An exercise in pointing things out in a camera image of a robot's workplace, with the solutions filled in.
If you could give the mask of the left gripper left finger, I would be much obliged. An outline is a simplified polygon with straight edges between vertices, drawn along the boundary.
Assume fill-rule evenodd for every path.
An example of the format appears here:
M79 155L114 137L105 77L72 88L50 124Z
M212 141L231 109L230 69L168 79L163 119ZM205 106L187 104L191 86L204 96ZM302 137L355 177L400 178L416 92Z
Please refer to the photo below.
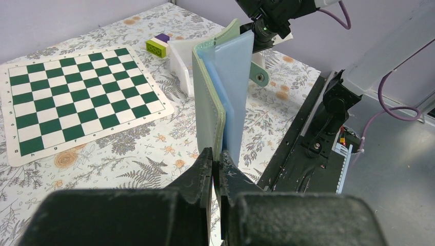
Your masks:
M211 148L162 189L63 190L37 209L19 245L208 245Z

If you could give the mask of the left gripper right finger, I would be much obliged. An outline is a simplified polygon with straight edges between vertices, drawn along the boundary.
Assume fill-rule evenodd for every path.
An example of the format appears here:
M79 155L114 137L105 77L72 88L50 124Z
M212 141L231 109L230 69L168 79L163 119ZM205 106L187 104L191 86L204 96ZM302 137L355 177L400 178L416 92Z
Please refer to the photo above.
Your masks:
M387 245L374 211L347 195L266 192L223 150L214 163L223 245Z

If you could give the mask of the green leather card holder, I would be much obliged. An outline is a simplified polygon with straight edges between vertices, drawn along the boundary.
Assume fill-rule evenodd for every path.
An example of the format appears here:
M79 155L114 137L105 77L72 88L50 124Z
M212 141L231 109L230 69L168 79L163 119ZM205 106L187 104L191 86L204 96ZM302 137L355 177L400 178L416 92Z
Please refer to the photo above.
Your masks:
M234 19L213 37L192 48L196 138L199 150L223 150L239 164L249 82L264 87L269 73L261 53L253 53L254 34L240 32Z

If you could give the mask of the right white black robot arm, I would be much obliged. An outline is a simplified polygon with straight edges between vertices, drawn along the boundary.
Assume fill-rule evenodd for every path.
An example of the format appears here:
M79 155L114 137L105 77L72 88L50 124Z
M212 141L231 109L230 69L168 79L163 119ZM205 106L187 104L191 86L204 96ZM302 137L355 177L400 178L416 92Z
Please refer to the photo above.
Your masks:
M324 13L291 21L293 39L275 50L323 74L345 69L399 25L421 1L344 1L351 29ZM383 95L416 106L434 92L434 44L400 66L386 81Z

